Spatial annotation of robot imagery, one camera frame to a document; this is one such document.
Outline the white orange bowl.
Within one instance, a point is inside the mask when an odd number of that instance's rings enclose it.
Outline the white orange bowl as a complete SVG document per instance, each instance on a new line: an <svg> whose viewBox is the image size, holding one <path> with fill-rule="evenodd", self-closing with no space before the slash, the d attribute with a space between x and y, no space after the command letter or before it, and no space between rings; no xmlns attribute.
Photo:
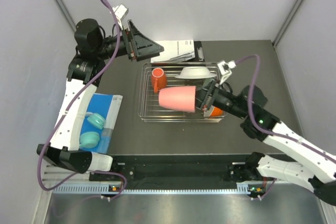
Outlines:
<svg viewBox="0 0 336 224"><path fill-rule="evenodd" d="M206 111L203 112L203 116L205 118L224 117L226 116L226 112L211 105Z"/></svg>

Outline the white fluted plate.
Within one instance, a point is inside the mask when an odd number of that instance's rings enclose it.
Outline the white fluted plate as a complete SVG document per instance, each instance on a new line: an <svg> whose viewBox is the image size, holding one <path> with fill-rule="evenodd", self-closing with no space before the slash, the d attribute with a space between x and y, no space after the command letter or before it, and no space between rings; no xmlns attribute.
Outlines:
<svg viewBox="0 0 336 224"><path fill-rule="evenodd" d="M216 74L210 72L207 67L184 67L179 75L178 79L207 79L213 78Z"/></svg>

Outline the pink plastic cup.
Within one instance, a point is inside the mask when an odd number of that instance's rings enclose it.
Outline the pink plastic cup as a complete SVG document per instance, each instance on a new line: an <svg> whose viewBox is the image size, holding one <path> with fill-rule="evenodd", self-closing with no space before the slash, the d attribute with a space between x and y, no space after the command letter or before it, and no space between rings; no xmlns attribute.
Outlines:
<svg viewBox="0 0 336 224"><path fill-rule="evenodd" d="M195 112L196 86L175 86L159 91L159 105L165 109Z"/></svg>

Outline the orange ceramic mug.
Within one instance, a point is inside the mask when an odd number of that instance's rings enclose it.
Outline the orange ceramic mug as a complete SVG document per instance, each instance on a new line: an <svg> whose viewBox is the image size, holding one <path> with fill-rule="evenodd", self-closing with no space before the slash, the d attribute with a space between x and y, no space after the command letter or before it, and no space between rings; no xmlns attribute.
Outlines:
<svg viewBox="0 0 336 224"><path fill-rule="evenodd" d="M154 93L158 93L161 89L166 88L166 74L162 68L154 68L151 73L151 84Z"/></svg>

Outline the chrome wire dish rack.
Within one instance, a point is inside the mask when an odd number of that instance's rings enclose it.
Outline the chrome wire dish rack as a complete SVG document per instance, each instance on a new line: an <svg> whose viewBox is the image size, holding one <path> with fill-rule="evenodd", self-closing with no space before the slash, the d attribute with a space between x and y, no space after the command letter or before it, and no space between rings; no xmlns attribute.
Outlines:
<svg viewBox="0 0 336 224"><path fill-rule="evenodd" d="M217 123L226 112L216 107L197 109L196 89L209 82L209 78L182 79L178 76L186 67L206 67L214 78L220 71L214 62L146 63L142 67L139 87L138 115L145 122L201 122ZM154 91L152 72L161 68L166 76L163 90Z"/></svg>

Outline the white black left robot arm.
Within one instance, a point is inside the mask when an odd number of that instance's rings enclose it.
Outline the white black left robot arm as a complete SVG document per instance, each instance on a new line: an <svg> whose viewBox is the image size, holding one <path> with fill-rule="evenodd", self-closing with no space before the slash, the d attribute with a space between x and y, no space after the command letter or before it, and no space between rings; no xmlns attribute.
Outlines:
<svg viewBox="0 0 336 224"><path fill-rule="evenodd" d="M164 48L144 36L128 21L128 28L115 37L106 36L92 18L81 20L74 34L76 55L68 67L66 92L59 112L56 130L46 144L37 147L39 161L47 161L59 168L76 173L100 170L107 180L114 180L119 168L106 154L80 149L80 132L92 96L107 69L106 59L127 55L141 61L159 56Z"/></svg>

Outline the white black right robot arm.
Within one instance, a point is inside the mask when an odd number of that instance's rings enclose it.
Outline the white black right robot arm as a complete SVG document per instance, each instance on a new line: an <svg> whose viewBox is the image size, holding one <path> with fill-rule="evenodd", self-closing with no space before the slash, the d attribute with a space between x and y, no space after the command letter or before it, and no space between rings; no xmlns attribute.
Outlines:
<svg viewBox="0 0 336 224"><path fill-rule="evenodd" d="M271 177L298 185L320 200L335 205L335 155L324 151L295 133L280 118L267 111L267 98L251 82L239 95L222 88L216 80L196 89L195 106L209 106L243 119L240 127L251 139L272 146L295 160L294 163L274 159L266 154L249 155L245 174L252 180Z"/></svg>

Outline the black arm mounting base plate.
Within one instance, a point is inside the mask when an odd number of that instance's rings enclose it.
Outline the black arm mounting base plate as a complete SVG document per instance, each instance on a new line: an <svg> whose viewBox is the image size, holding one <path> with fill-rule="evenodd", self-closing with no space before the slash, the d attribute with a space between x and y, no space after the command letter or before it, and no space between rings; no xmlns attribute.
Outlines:
<svg viewBox="0 0 336 224"><path fill-rule="evenodd" d="M245 164L246 154L117 155L112 171L127 179L127 189L229 189L236 183L264 182Z"/></svg>

